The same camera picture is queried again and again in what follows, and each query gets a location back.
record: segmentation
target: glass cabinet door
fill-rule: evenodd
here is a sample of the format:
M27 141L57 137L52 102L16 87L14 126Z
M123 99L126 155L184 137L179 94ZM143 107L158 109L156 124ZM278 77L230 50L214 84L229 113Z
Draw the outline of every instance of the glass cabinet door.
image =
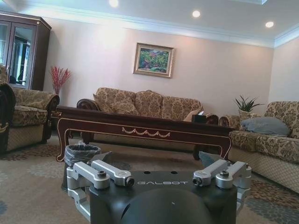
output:
M30 87L35 34L35 26L12 23L13 40L10 42L8 55L9 83L19 88Z
M6 66L11 22L0 21L0 64Z

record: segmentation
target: gold trim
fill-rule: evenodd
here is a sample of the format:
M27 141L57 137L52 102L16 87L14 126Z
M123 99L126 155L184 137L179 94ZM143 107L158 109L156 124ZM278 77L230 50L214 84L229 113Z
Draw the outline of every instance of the gold trim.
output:
M147 128L147 127L139 127L139 126L128 126L128 125L118 125L118 124L113 124L113 123L104 123L104 122L97 122L97 121L89 121L89 120L79 120L79 119L71 119L71 118L60 118L58 121L58 124L61 120L73 120L73 121L82 121L82 122L87 122L87 123L94 123L94 124L103 124L103 125L114 125L114 126L125 126L125 127L131 127L131 128L144 128L144 129L149 129L149 130L159 130L159 131L165 131L165 132L176 132L176 133L187 133L187 134L200 134L200 135L205 135L205 136L214 136L214 137L219 137L219 138L229 138L221 135L213 135L213 134L202 134L202 133L194 133L194 132L182 132L182 131L173 131L173 130L167 130L167 129L159 129L159 128Z
M59 142L60 142L60 147L61 147L61 142L62 140L60 139L60 131L59 131L59 123L61 120L73 120L73 121L81 121L81 122L88 122L88 123L95 123L95 124L104 124L104 125L115 125L115 126L122 126L122 125L118 125L118 124L112 124L112 123L103 123L103 122L97 122L97 121L88 121L88 120L79 120L79 119L70 119L70 118L60 118L58 123L57 123L57 131L58 131L58 138L59 138ZM126 126L126 127L132 127L132 128L144 128L144 127L134 127L134 126ZM159 131L169 131L172 132L170 130L163 130L163 129L153 129L153 128L148 128L151 130L159 130ZM66 132L67 131L79 131L79 132L88 132L88 133L97 133L97 134L108 134L108 135L116 135L116 136L127 136L127 137L131 137L130 135L124 135L124 134L113 134L113 133L106 133L106 132L96 132L96 131L90 131L90 130L83 130L83 129L74 129L74 128L67 128L64 132L64 145L66 146ZM226 154L223 156L223 158L225 158L230 149L231 149L231 139L229 137L225 137L225 136L219 136L219 135L212 135L212 134L200 134L200 133L192 133L192 132L181 132L181 131L173 131L173 132L177 132L177 133L188 133L188 134L197 134L197 135L204 135L204 136L213 136L213 137L219 137L219 138L225 138L225 139L229 139L229 147L228 147L228 151L226 152ZM146 138L146 137L139 137L139 136L135 136L135 138L140 138L140 139L153 139L153 138ZM156 140L161 140L161 141L172 141L172 142L182 142L182 143L189 143L189 144L195 144L195 145L206 145L206 146L218 146L221 148L221 153L223 152L223 148L220 145L214 145L214 144L204 144L204 143L197 143L197 142L188 142L188 141L178 141L178 140L167 140L167 139L156 139ZM62 162L64 160L58 160L57 158L62 156L62 150L60 149L60 154L58 156L56 156L56 160L58 162Z
M5 124L4 127L2 127L2 124L0 124L0 133L4 133L7 128L8 128L8 122Z
M160 136L161 138L167 138L167 137L170 136L170 132L168 132L166 135L161 135L159 131L157 131L157 132L154 133L154 134L151 134L151 133L149 133L148 130L145 130L144 132L138 132L138 131L136 130L136 128L134 128L132 131L127 131L124 127L122 127L122 128L121 128L121 131L123 131L123 132L125 132L125 133L127 133L127 134L133 134L133 133L136 133L136 134L138 134L138 135L145 135L145 134L147 134L147 135L150 136L150 137L155 137L155 136L158 135L158 136Z

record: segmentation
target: sofa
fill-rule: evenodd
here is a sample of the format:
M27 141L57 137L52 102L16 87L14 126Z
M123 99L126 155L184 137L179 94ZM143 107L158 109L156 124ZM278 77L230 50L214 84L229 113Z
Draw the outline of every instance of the sofa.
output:
M123 113L137 116L154 117L171 120L191 121L190 112L202 111L203 106L198 100L178 97L162 96L151 90L131 92L112 88L99 88L93 95L94 100L82 99L77 108L97 110L103 112ZM218 124L218 116L207 114L207 123ZM123 136L95 134L85 142L102 142L108 144L193 151L194 145L162 142L158 140L137 139Z
M266 117L283 121L291 133L287 137L240 130L240 116L223 116L220 125L234 127L228 158L244 161L252 170L299 193L299 102L272 102Z
M0 153L45 143L51 137L51 111L58 104L57 94L11 88L0 65Z

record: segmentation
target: sofa armrest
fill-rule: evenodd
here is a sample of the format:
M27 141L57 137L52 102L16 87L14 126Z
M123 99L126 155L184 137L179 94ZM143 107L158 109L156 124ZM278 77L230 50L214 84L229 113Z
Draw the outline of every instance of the sofa armrest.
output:
M218 125L219 124L219 117L216 114L207 113L206 114L206 123L212 124L212 125Z
M6 151L8 131L14 114L15 97L10 86L0 81L0 153Z
M224 115L219 119L219 125L224 127L232 127L237 130L240 129L240 116Z
M91 99L81 99L77 102L77 108L87 109L93 111L100 111L100 107L94 100Z
M24 90L13 88L17 105L34 107L42 110L48 110L52 100L59 102L59 96L54 93L48 93L38 90Z

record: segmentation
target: plastic bag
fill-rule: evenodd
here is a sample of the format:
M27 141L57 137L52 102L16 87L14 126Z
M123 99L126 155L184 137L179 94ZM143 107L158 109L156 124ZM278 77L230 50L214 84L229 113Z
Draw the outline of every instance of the plastic bag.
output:
M199 152L199 158L201 160L202 165L204 165L204 167L210 166L217 160L223 160L223 158L220 155L205 153L202 151Z
M86 145L80 141L76 145L68 145L65 147L64 161L70 166L72 163L76 162L88 162L95 155L100 153L101 149L99 147Z

